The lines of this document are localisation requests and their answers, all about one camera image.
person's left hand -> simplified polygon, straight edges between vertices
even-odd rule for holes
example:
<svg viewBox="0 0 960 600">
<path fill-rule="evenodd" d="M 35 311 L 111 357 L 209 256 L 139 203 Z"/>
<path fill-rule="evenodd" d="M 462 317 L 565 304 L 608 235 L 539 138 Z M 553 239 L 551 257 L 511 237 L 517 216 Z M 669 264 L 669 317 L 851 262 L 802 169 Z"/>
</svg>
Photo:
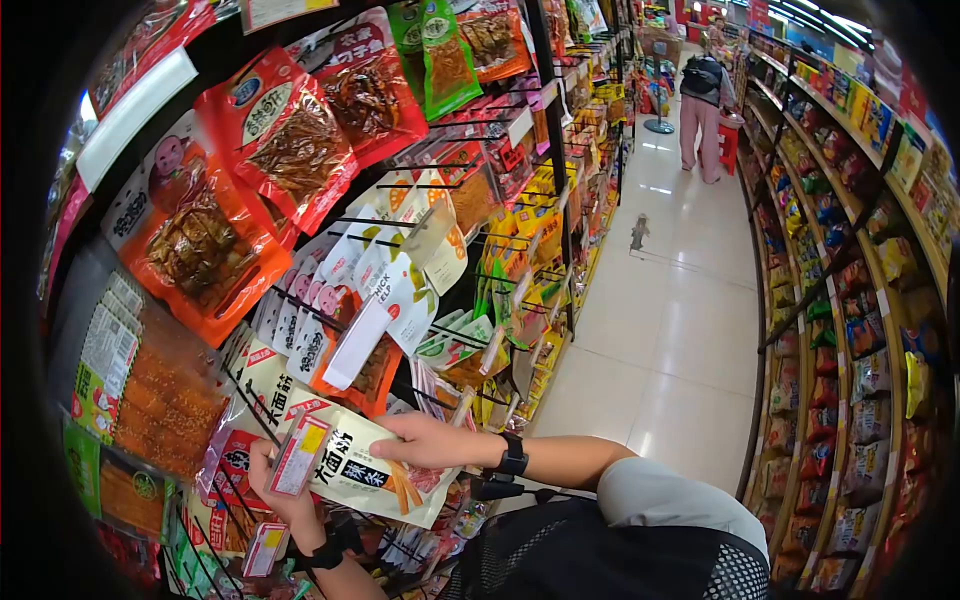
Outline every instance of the person's left hand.
<svg viewBox="0 0 960 600">
<path fill-rule="evenodd" d="M 257 440 L 251 444 L 248 473 L 250 487 L 290 527 L 290 535 L 297 548 L 309 556 L 313 550 L 326 543 L 324 524 L 317 517 L 309 488 L 304 487 L 296 497 L 267 491 L 270 455 L 274 450 L 274 445 L 269 440 Z"/>
</svg>

red stool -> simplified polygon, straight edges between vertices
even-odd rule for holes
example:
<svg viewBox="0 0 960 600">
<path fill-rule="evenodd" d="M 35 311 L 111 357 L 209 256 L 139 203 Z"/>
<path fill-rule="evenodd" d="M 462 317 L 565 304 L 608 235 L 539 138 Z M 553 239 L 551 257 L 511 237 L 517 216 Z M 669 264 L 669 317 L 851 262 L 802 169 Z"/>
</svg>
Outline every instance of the red stool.
<svg viewBox="0 0 960 600">
<path fill-rule="evenodd" d="M 720 128 L 720 164 L 727 165 L 727 173 L 733 175 L 736 168 L 736 139 L 740 130 L 718 125 Z"/>
</svg>

hand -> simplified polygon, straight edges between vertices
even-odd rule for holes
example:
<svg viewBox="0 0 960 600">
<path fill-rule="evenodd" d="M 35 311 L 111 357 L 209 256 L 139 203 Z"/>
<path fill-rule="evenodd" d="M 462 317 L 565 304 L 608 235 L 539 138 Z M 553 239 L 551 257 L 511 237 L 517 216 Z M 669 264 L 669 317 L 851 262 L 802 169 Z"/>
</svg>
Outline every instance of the hand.
<svg viewBox="0 0 960 600">
<path fill-rule="evenodd" d="M 304 487 L 297 497 L 267 492 L 270 455 L 274 450 L 274 444 L 269 440 L 257 440 L 251 444 L 248 474 L 250 487 L 290 527 L 290 535 L 300 552 L 310 556 L 314 550 L 326 543 L 324 523 L 317 517 L 308 488 Z"/>
<path fill-rule="evenodd" d="M 420 412 L 378 417 L 374 422 L 397 434 L 401 440 L 379 440 L 370 444 L 371 456 L 402 461 L 415 467 L 476 465 L 495 468 L 507 449 L 507 441 L 500 436 L 473 433 Z"/>
</svg>

supermarket aisle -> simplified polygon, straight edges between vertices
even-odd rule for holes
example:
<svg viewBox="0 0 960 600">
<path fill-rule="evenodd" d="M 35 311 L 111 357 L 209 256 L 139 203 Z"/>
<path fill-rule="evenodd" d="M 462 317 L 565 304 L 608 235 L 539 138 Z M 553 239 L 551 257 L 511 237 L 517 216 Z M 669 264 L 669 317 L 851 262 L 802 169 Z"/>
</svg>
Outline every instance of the supermarket aisle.
<svg viewBox="0 0 960 600">
<path fill-rule="evenodd" d="M 638 116 L 622 205 L 533 434 L 616 440 L 733 494 L 756 384 L 752 232 L 737 176 L 681 170 L 679 114 L 678 94 L 668 135 Z M 640 215 L 650 233 L 630 252 Z"/>
</svg>

black mesh fabric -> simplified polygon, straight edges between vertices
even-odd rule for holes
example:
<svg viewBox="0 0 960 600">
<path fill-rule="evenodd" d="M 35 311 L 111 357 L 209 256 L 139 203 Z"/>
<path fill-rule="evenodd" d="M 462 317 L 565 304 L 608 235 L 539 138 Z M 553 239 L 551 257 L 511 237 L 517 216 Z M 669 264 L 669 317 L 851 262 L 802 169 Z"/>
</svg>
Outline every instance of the black mesh fabric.
<svg viewBox="0 0 960 600">
<path fill-rule="evenodd" d="M 440 600 L 766 598 L 759 550 L 704 527 L 608 527 L 594 502 L 549 502 L 491 518 Z"/>
</svg>

